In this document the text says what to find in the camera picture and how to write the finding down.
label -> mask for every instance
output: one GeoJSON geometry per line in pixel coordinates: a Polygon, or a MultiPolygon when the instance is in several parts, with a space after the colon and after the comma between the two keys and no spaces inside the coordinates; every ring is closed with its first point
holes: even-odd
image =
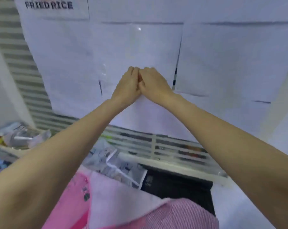
{"type": "Polygon", "coordinates": [[[88,0],[15,0],[20,16],[42,19],[89,19],[88,0]]]}

pink striped fabric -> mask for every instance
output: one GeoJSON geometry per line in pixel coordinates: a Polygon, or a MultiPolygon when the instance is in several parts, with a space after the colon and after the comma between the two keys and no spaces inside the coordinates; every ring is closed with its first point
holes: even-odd
{"type": "Polygon", "coordinates": [[[218,229],[218,219],[189,199],[172,200],[148,215],[111,229],[218,229]]]}

right hand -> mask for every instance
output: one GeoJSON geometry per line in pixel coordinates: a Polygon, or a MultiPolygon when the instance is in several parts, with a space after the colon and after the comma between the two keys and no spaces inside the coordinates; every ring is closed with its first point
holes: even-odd
{"type": "Polygon", "coordinates": [[[142,94],[152,102],[163,106],[174,93],[166,79],[155,68],[140,69],[139,75],[142,77],[139,88],[142,94]]]}

